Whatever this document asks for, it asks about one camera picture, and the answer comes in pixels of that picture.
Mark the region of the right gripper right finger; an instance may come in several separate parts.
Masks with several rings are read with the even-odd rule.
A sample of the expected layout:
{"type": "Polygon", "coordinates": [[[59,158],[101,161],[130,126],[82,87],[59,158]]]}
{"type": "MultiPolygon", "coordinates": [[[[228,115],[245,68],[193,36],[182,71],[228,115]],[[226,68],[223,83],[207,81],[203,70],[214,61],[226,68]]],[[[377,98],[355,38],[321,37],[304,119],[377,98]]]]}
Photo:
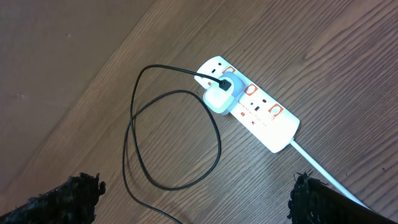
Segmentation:
{"type": "Polygon", "coordinates": [[[396,224],[339,194],[309,173],[299,173],[290,192],[287,218],[293,224],[396,224]]]}

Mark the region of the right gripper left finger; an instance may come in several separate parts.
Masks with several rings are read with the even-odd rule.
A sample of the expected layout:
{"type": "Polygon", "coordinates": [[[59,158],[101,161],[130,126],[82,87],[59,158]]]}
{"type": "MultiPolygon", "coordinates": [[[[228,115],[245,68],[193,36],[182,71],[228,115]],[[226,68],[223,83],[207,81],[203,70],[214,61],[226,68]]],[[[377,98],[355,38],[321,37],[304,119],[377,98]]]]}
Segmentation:
{"type": "Polygon", "coordinates": [[[1,224],[93,223],[95,207],[106,192],[106,183],[95,176],[79,173],[58,187],[31,197],[27,203],[1,215],[1,224]]]}

